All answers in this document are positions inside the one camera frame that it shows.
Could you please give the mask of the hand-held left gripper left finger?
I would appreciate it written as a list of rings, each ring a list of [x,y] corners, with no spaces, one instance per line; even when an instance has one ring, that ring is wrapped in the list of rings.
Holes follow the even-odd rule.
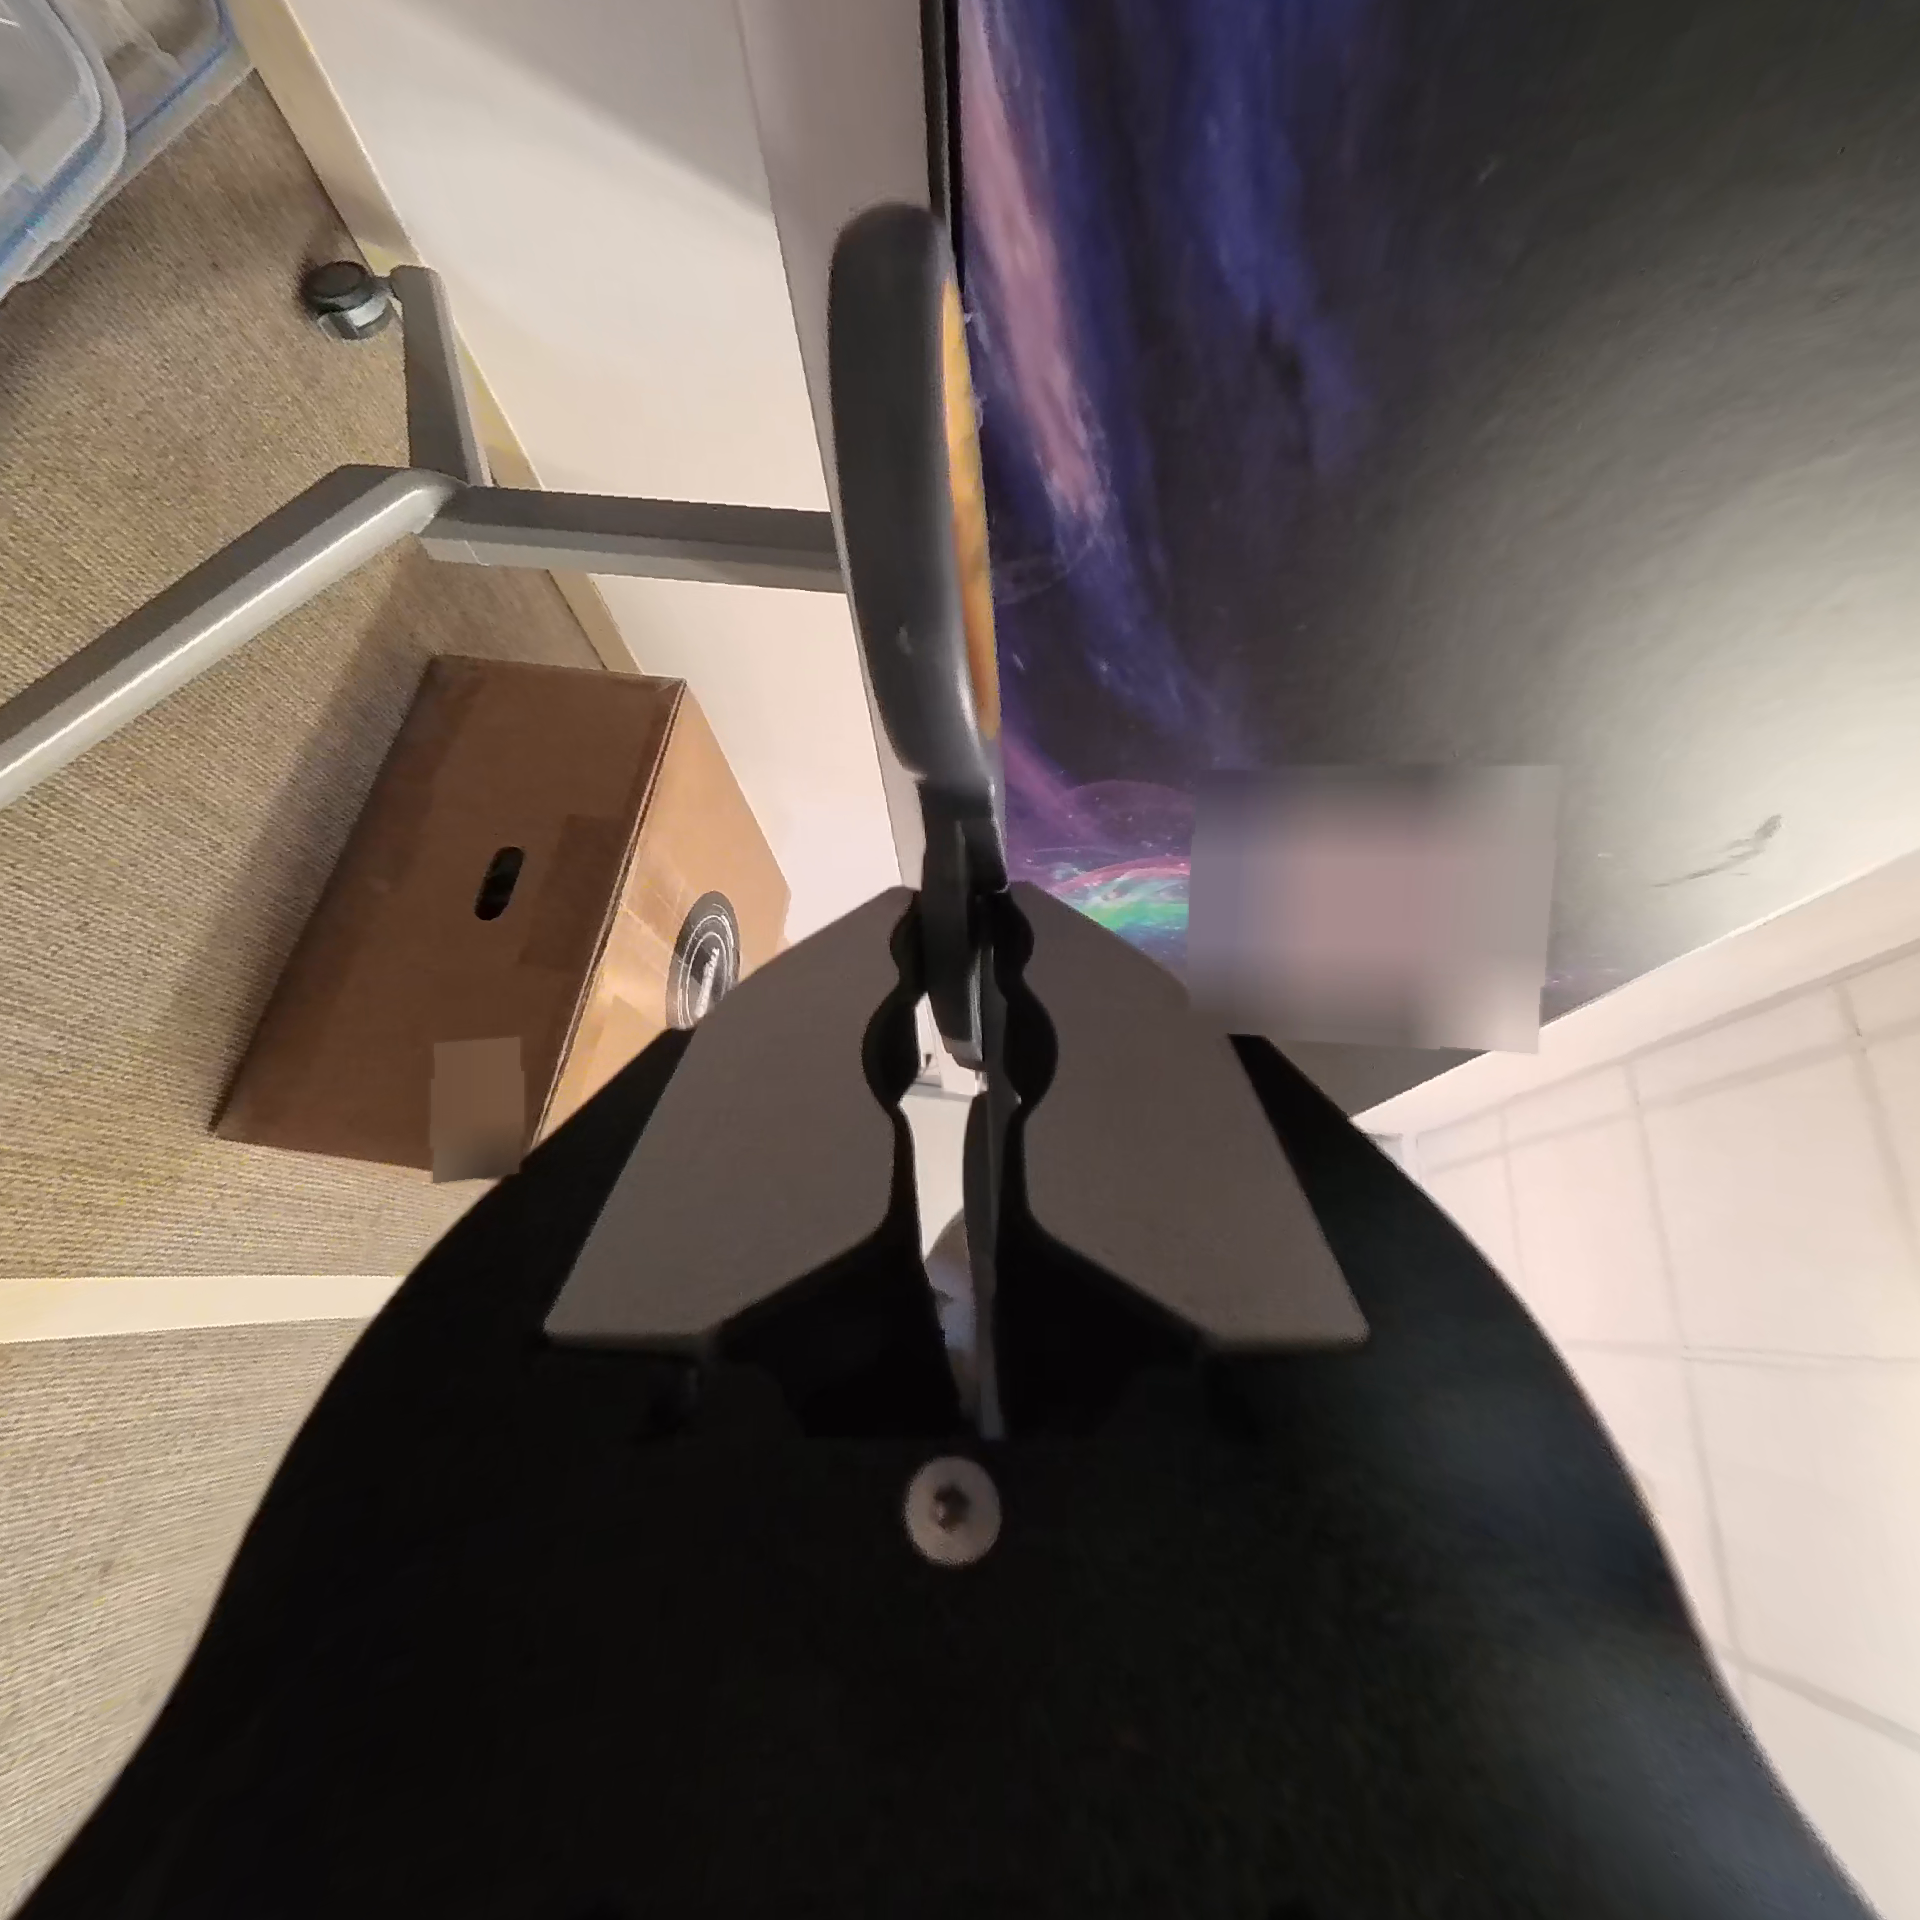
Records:
[[[695,1355],[886,1225],[919,1069],[914,907],[906,885],[859,902],[702,1015],[545,1317],[555,1344]]]

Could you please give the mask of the grey orange scissors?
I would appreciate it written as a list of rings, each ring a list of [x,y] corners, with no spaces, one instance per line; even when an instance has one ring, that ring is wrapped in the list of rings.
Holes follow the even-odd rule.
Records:
[[[916,951],[949,1055],[981,1078],[962,1199],[978,1429],[1012,1435],[998,1215],[1016,1105],[998,935],[1009,902],[1004,704],[962,292],[935,212],[879,204],[835,239],[829,401],[845,589],[879,725],[916,792]]]

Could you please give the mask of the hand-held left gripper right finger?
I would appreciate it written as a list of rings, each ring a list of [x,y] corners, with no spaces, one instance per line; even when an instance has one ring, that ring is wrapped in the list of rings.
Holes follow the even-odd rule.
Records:
[[[1232,1041],[1038,885],[981,907],[981,1344],[1016,1244],[1086,1262],[1204,1349],[1354,1349],[1365,1317]]]

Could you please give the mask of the black caster wheel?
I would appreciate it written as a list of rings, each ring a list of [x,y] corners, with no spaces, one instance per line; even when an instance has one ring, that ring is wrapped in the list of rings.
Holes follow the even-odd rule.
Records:
[[[369,342],[396,324],[401,312],[392,284],[364,261],[309,265],[301,277],[301,307],[336,342]]]

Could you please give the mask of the brown cardboard box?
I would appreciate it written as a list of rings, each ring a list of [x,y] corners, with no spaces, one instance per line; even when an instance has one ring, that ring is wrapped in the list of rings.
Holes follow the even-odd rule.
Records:
[[[686,684],[432,661],[215,1134],[494,1179],[775,957],[786,911]]]

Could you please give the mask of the white floor tape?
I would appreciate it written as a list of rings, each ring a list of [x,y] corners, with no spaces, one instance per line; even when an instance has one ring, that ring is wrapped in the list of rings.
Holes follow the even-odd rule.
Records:
[[[388,1274],[98,1274],[2,1281],[2,1344],[65,1344],[241,1327],[366,1324]]]

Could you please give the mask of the clear plastic organiser box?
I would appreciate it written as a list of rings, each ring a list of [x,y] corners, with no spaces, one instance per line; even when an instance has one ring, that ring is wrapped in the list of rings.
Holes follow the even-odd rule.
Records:
[[[118,4],[2,4],[2,301],[85,228],[125,164]]]
[[[138,171],[251,71],[225,4],[85,4]]]

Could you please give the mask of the grey metal desk leg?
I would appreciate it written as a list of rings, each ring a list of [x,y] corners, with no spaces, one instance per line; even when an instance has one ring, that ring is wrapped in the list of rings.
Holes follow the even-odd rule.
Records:
[[[844,594],[829,514],[492,484],[452,297],[404,262],[356,281],[396,307],[405,445],[344,467],[229,539],[2,705],[2,807],[404,539],[436,562]]]

